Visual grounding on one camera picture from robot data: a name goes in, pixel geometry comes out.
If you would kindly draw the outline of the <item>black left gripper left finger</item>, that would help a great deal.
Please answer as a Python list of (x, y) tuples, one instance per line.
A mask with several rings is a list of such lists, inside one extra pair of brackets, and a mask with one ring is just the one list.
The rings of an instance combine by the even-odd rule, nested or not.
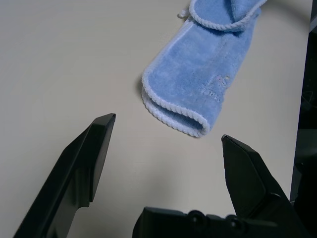
[(65, 238), (78, 209), (93, 202), (115, 123), (111, 113), (94, 121), (62, 152), (16, 238)]

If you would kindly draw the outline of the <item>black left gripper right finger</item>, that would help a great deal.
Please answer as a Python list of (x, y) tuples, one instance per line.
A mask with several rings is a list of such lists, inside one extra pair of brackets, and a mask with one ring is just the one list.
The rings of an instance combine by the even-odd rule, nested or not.
[(259, 153), (228, 135), (221, 142), (226, 186), (237, 217), (275, 224), (286, 238), (308, 238), (310, 234)]

